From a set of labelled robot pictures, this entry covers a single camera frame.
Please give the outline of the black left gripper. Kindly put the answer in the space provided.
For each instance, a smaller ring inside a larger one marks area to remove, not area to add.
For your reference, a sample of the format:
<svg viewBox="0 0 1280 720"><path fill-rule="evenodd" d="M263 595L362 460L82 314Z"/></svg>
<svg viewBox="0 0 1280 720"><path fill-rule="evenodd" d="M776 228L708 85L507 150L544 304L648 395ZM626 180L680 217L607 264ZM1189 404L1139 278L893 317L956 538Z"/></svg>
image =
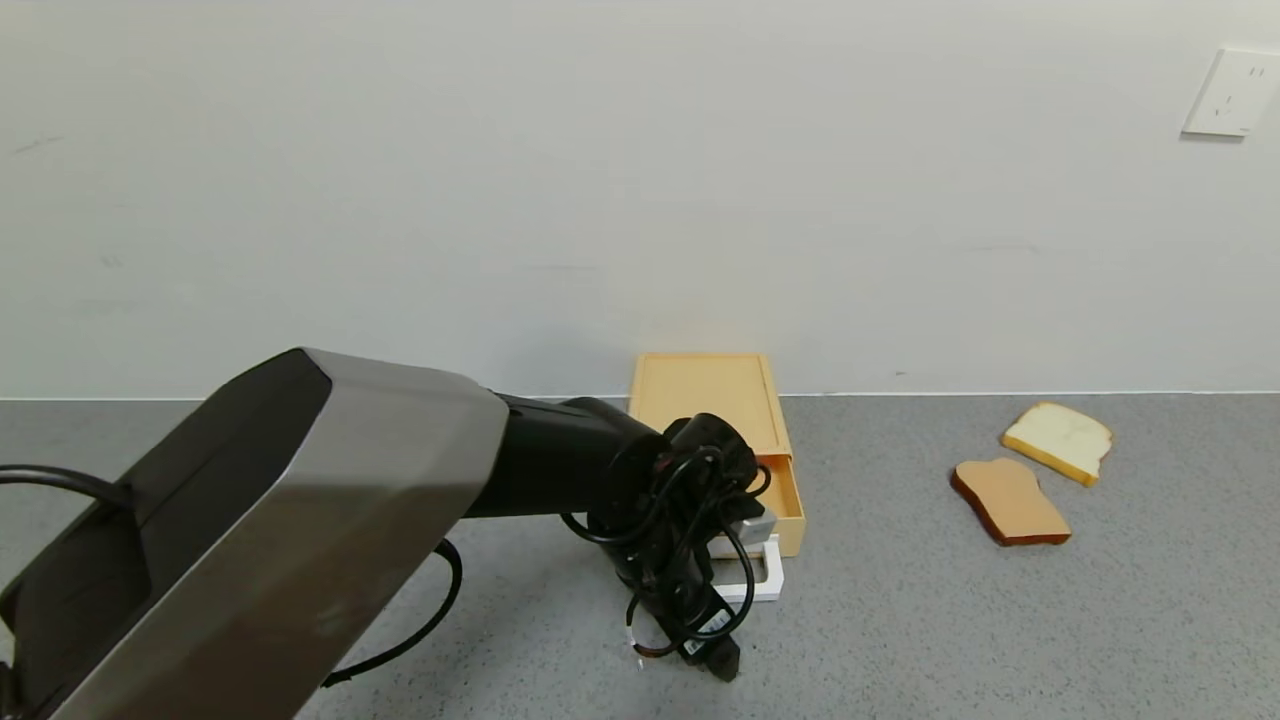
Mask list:
<svg viewBox="0 0 1280 720"><path fill-rule="evenodd" d="M631 593L623 626L630 648L643 659L678 655L690 665L704 664L721 682L739 676L741 650L730 635L737 614L714 587L705 544L680 552L623 548L617 552L617 577ZM666 637L658 644L641 642L634 630L644 609Z"/></svg>

